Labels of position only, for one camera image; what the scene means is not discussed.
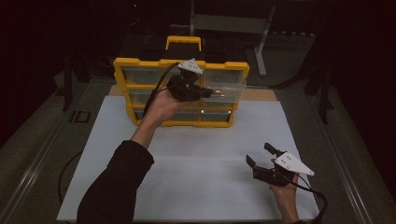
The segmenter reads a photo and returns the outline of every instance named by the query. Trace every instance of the human hand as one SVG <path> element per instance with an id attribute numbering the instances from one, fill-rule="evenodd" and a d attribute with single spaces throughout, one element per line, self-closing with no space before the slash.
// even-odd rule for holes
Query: human hand
<path id="1" fill-rule="evenodd" d="M 161 88 L 152 101 L 148 112 L 140 122 L 131 140 L 145 148 L 149 148 L 155 130 L 164 121 L 172 118 L 176 112 L 192 102 L 180 102 L 175 99 L 169 90 Z"/>
<path id="2" fill-rule="evenodd" d="M 297 174 L 294 176 L 292 181 L 297 184 Z M 283 222 L 293 223 L 299 221 L 296 207 L 297 187 L 292 184 L 288 184 L 285 187 L 270 184 L 270 189 L 275 194 L 277 208 L 282 215 Z"/>
<path id="3" fill-rule="evenodd" d="M 164 121 L 172 118 L 179 109 L 191 104 L 192 102 L 180 102 L 172 96 L 169 90 L 162 87 L 157 92 L 142 122 L 149 120 L 158 127 Z"/>

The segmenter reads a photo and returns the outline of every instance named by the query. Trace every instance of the clear plastic drawer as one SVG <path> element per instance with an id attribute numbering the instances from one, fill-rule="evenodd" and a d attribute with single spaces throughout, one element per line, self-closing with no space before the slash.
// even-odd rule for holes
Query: clear plastic drawer
<path id="1" fill-rule="evenodd" d="M 145 105 L 149 100 L 152 90 L 132 89 L 129 90 L 131 95 L 132 103 L 134 105 Z"/>
<path id="2" fill-rule="evenodd" d="M 223 82 L 223 83 L 242 83 L 244 74 L 241 70 L 204 70 L 204 83 Z"/>
<path id="3" fill-rule="evenodd" d="M 143 118 L 143 108 L 134 108 L 134 114 L 136 115 L 137 119 L 142 119 Z"/>
<path id="4" fill-rule="evenodd" d="M 224 121 L 230 119 L 230 110 L 201 110 L 201 121 Z"/>
<path id="5" fill-rule="evenodd" d="M 198 119 L 199 110 L 180 110 L 171 120 L 177 121 L 196 121 Z"/>
<path id="6" fill-rule="evenodd" d="M 156 85 L 162 75 L 159 67 L 122 67 L 128 83 L 136 85 Z"/>
<path id="7" fill-rule="evenodd" d="M 203 98 L 203 102 L 205 103 L 238 103 L 243 90 L 246 88 L 246 83 L 244 79 L 240 84 L 206 82 L 205 87 L 214 91 L 209 98 Z"/>

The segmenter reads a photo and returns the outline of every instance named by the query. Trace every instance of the white paper sheet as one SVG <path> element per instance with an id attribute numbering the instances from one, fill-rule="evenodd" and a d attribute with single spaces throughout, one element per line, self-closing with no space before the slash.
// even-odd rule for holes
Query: white paper sheet
<path id="1" fill-rule="evenodd" d="M 126 115 L 123 97 L 107 96 L 58 220 L 76 219 L 82 196 L 135 128 Z M 299 158 L 280 102 L 241 101 L 230 128 L 159 128 L 149 148 L 155 163 L 137 192 L 134 220 L 280 219 L 273 192 L 252 178 L 246 163 L 248 154 L 262 167 L 274 166 L 270 160 L 275 156 L 263 149 L 266 142 Z M 300 189 L 297 208 L 302 219 L 318 214 L 312 193 Z"/>

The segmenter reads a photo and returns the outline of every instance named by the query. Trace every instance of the cable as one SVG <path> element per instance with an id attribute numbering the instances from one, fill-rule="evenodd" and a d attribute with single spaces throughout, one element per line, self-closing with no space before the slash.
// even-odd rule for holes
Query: cable
<path id="1" fill-rule="evenodd" d="M 172 86 L 170 86 L 170 87 L 166 87 L 166 88 L 160 89 L 160 90 L 157 91 L 157 93 L 160 92 L 160 91 L 166 91 L 166 90 L 172 89 L 172 88 L 174 88 L 174 87 L 176 87 L 176 86 L 177 86 L 177 85 L 172 85 Z"/>
<path id="2" fill-rule="evenodd" d="M 64 199 L 62 197 L 62 178 L 64 177 L 64 171 L 66 171 L 67 167 L 70 165 L 70 163 L 77 158 L 78 156 L 80 156 L 82 154 L 82 150 L 74 155 L 65 165 L 64 168 L 62 169 L 61 173 L 59 174 L 59 178 L 58 178 L 58 198 L 59 198 L 59 202 L 62 204 L 64 202 Z"/>
<path id="3" fill-rule="evenodd" d="M 161 83 L 163 83 L 163 80 L 165 79 L 166 75 L 168 75 L 168 73 L 170 72 L 170 70 L 171 70 L 173 67 L 175 67 L 176 65 L 178 65 L 178 64 L 179 64 L 179 63 L 172 63 L 172 64 L 171 64 L 169 67 L 167 67 L 166 70 L 163 72 L 163 75 L 161 76 L 160 80 L 158 81 L 157 86 L 156 86 L 155 89 L 151 92 L 151 95 L 149 96 L 148 101 L 146 102 L 145 109 L 143 110 L 143 117 L 146 116 L 146 114 L 147 114 L 147 112 L 148 112 L 148 110 L 149 110 L 149 107 L 150 107 L 152 101 L 154 100 L 155 95 L 157 94 L 157 92 L 159 92 L 158 89 L 160 88 Z"/>
<path id="4" fill-rule="evenodd" d="M 305 182 L 305 180 L 303 178 L 302 178 L 302 180 L 305 182 L 305 184 L 308 186 L 308 188 L 294 183 L 292 180 L 288 179 L 286 176 L 282 175 L 281 173 L 278 173 L 278 174 L 281 175 L 283 178 L 287 179 L 293 186 L 295 186 L 299 189 L 303 189 L 303 190 L 315 193 L 323 201 L 323 207 L 322 207 L 322 209 L 320 209 L 319 214 L 312 220 L 312 222 L 310 222 L 312 224 L 320 224 L 321 220 L 323 218 L 323 215 L 326 212 L 326 209 L 328 206 L 328 201 L 327 201 L 326 197 L 324 196 L 324 194 L 322 194 L 319 191 L 316 191 L 314 189 L 311 189 L 311 187 Z"/>

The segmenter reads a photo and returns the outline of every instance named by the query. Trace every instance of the black sleeve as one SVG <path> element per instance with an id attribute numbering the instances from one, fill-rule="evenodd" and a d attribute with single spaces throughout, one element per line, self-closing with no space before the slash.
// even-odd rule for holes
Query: black sleeve
<path id="1" fill-rule="evenodd" d="M 153 163 L 144 147 L 122 142 L 82 198 L 77 223 L 132 223 L 136 190 Z"/>

